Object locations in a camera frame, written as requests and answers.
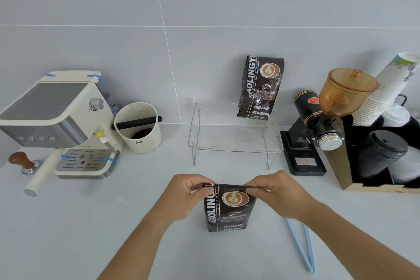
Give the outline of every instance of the red label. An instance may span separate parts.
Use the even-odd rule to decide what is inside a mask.
[[[310,98],[308,100],[308,103],[319,104],[319,99],[318,98]]]

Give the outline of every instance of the light blue stick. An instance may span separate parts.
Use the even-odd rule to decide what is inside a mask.
[[[299,251],[299,254],[302,257],[302,260],[304,261],[304,263],[306,264],[306,267],[307,267],[308,271],[310,273],[315,273],[316,269],[315,269],[314,254],[313,254],[313,250],[312,250],[312,242],[311,242],[311,237],[309,235],[308,227],[305,224],[303,225],[303,228],[304,228],[304,231],[305,231],[306,242],[307,242],[307,246],[308,246],[310,261],[308,260],[308,257],[306,256],[306,253],[304,252],[304,250],[302,248],[302,245],[300,244],[299,240],[297,239],[297,236],[296,236],[296,234],[294,232],[294,229],[291,225],[290,219],[286,218],[286,223],[287,223],[287,227],[290,230],[290,233],[292,235],[294,243],[295,243],[295,245],[296,245],[296,247]]]

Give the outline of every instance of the black coffee bag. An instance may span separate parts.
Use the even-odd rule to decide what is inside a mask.
[[[242,74],[238,117],[267,120],[273,109],[284,59],[248,56]]]
[[[245,229],[255,204],[255,197],[245,192],[247,186],[207,184],[214,192],[204,198],[207,228],[212,232]]]

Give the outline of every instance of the person's right arm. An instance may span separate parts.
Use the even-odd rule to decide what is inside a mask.
[[[327,205],[315,200],[288,172],[261,175],[246,192],[276,213],[307,225],[356,280],[420,279],[420,268],[364,233]]]

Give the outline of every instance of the blue sealing clip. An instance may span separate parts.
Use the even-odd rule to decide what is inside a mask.
[[[290,233],[292,235],[293,241],[299,251],[300,256],[302,257],[302,260],[304,261],[306,268],[308,269],[308,271],[310,273],[315,273],[316,272],[316,267],[315,267],[315,259],[314,259],[314,251],[312,249],[312,241],[311,241],[311,236],[309,235],[309,229],[307,227],[307,225],[303,224],[303,230],[305,231],[305,237],[306,237],[306,244],[308,246],[308,254],[309,254],[309,259],[307,257],[307,255],[305,254],[305,251],[302,248],[302,245],[300,244],[299,240],[297,239],[296,233],[294,232],[294,229],[290,223],[290,219],[286,218],[286,223],[287,223],[287,227],[290,230]]]
[[[117,162],[114,161],[114,159],[113,158],[110,158],[110,157],[101,157],[99,160],[100,161],[111,161],[111,162],[114,163],[114,165],[117,164]]]
[[[104,82],[102,81],[102,78],[99,74],[89,74],[87,76],[88,77],[97,77],[99,79],[99,82],[101,82],[101,84],[104,84]]]

